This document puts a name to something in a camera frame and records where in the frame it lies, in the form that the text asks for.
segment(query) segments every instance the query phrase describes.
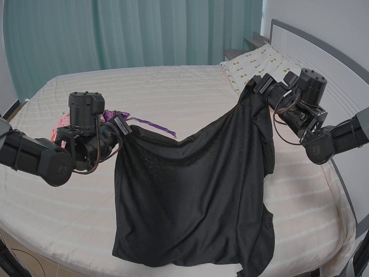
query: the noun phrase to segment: mattress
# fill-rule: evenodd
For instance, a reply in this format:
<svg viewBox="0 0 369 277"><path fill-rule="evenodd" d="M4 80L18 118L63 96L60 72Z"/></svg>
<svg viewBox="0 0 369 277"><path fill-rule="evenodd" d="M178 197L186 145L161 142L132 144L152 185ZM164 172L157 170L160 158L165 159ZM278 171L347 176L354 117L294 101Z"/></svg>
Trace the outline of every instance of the mattress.
<svg viewBox="0 0 369 277"><path fill-rule="evenodd" d="M177 140L197 132L238 100L221 66L113 69L50 80L11 124L28 136L50 138L73 91L101 93L105 108L131 113L173 130ZM148 130L171 135L131 120ZM286 127L282 135L296 140ZM274 256L262 276L294 276L324 265L335 275L352 254L354 218L331 164L314 165L302 147L274 135L276 165L265 178L264 202L274 214ZM239 264L150 268L111 255L116 231L114 161L61 187L0 165L0 226L24 246L93 276L236 276Z"/></svg>

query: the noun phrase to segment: purple ribbon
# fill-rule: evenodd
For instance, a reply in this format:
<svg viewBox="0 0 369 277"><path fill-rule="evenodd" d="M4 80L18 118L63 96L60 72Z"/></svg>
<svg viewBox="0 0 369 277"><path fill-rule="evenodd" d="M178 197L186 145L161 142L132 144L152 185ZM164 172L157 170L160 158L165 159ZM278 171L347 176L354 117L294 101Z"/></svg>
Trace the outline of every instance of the purple ribbon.
<svg viewBox="0 0 369 277"><path fill-rule="evenodd" d="M116 114L121 114L124 118L125 121L129 121L129 120L136 120L138 122L141 122L141 123L146 123L146 124L149 124L150 126L152 127L155 127L157 129L160 129L164 132L168 132L169 134L171 134L172 136L174 136L174 138L177 138L177 135L175 132L169 130L168 128L165 128L165 127L162 127L160 125L157 125L155 123L152 123L150 121L146 121L146 120L142 120L142 119L139 119L139 118L136 118L136 117L131 117L129 118L129 116L131 116L130 113L127 113L127 112L121 112L121 111L109 111L109 110L105 110L104 113L103 113L103 117L106 121L110 120L111 118L113 118L114 115Z"/></svg>

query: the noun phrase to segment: teal curtain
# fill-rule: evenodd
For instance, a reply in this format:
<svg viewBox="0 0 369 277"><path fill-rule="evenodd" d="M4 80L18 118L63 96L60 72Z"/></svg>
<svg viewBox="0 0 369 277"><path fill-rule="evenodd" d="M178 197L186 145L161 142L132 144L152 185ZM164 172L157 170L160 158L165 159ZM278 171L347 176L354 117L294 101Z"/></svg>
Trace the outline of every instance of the teal curtain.
<svg viewBox="0 0 369 277"><path fill-rule="evenodd" d="M218 64L261 16L262 0L5 0L4 42L23 101L63 74Z"/></svg>

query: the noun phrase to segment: white headboard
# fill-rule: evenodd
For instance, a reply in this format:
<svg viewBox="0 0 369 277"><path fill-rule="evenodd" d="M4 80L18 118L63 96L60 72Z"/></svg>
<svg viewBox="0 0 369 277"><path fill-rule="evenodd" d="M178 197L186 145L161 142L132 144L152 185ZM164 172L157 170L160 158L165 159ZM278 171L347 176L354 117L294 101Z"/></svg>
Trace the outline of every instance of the white headboard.
<svg viewBox="0 0 369 277"><path fill-rule="evenodd" d="M324 41L272 20L270 44L327 81L320 105L328 112L323 126L336 125L369 107L369 72ZM357 219L357 237L369 228L369 145L333 158Z"/></svg>

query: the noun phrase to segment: black cloth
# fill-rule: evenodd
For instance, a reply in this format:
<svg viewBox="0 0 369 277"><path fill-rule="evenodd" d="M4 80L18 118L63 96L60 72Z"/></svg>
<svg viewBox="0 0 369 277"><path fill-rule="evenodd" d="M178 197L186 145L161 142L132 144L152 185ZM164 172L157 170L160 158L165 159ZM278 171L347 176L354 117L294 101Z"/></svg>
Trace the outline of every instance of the black cloth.
<svg viewBox="0 0 369 277"><path fill-rule="evenodd" d="M274 252L263 181L274 170L269 107L246 86L228 113L183 141L131 126L115 171L113 256L150 267L241 263Z"/></svg>

